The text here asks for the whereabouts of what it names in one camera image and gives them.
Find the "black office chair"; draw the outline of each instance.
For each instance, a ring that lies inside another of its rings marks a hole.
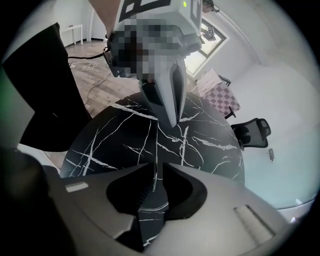
[[[255,118],[251,121],[231,125],[231,128],[239,141],[241,150],[247,147],[267,148],[267,137],[271,134],[271,129],[265,119]]]

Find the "pink checkered fabric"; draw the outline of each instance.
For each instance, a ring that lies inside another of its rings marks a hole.
[[[229,107],[233,112],[241,107],[232,91],[222,81],[217,79],[217,74],[211,69],[197,81],[199,96],[213,105],[223,116],[230,113]]]

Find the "black marble table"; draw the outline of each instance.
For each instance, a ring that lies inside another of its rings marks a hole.
[[[182,118],[174,128],[162,126],[140,93],[107,107],[78,135],[61,171],[62,178],[116,172],[143,163],[158,162],[155,192],[139,210],[144,245],[163,226],[168,208],[162,186],[162,163],[194,167],[245,183],[239,143],[225,118],[209,103],[188,93]]]

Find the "white wall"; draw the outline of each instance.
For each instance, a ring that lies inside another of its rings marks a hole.
[[[60,24],[60,30],[66,29],[71,25],[83,24],[83,39],[87,37],[88,0],[57,0],[54,12],[57,22]],[[81,39],[80,29],[74,30],[74,36],[76,41]],[[72,44],[72,31],[62,33],[61,39],[65,46]]]
[[[220,32],[226,34],[228,40],[212,54],[207,62],[195,74],[195,79],[200,79],[205,71],[213,68],[215,72],[231,81],[241,76],[255,62],[255,53],[245,44],[240,36],[218,15],[207,13],[203,15]]]
[[[215,0],[218,8],[232,19],[249,38],[261,62],[268,58],[268,53],[276,47],[266,24],[254,11],[248,0]]]
[[[91,37],[95,39],[105,39],[106,27],[97,15],[96,12],[93,14],[92,21],[92,34]]]
[[[320,92],[319,67],[304,36],[272,0],[215,0],[246,35],[261,63],[273,55],[296,69]]]
[[[231,84],[241,109],[230,124],[264,118],[269,147],[243,152],[245,185],[276,208],[309,201],[320,182],[320,95],[295,69],[277,59],[255,65]],[[268,149],[274,150],[271,163]]]

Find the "robotic arm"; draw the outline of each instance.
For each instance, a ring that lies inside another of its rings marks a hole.
[[[201,48],[202,1],[121,0],[104,57],[115,77],[136,76],[158,120],[174,127],[183,113],[184,58]]]

